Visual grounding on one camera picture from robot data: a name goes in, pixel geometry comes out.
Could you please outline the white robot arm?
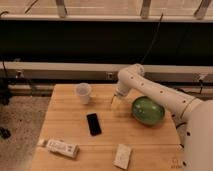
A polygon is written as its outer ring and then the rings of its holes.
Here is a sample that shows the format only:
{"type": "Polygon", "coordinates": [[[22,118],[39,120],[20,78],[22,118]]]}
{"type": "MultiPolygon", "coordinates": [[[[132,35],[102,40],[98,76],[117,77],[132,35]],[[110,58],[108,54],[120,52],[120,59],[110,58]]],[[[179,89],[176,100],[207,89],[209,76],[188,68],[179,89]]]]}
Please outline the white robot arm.
{"type": "Polygon", "coordinates": [[[213,171],[213,100],[174,90],[144,77],[141,64],[118,71],[114,96],[126,97],[132,89],[149,97],[187,123],[182,171],[213,171]]]}

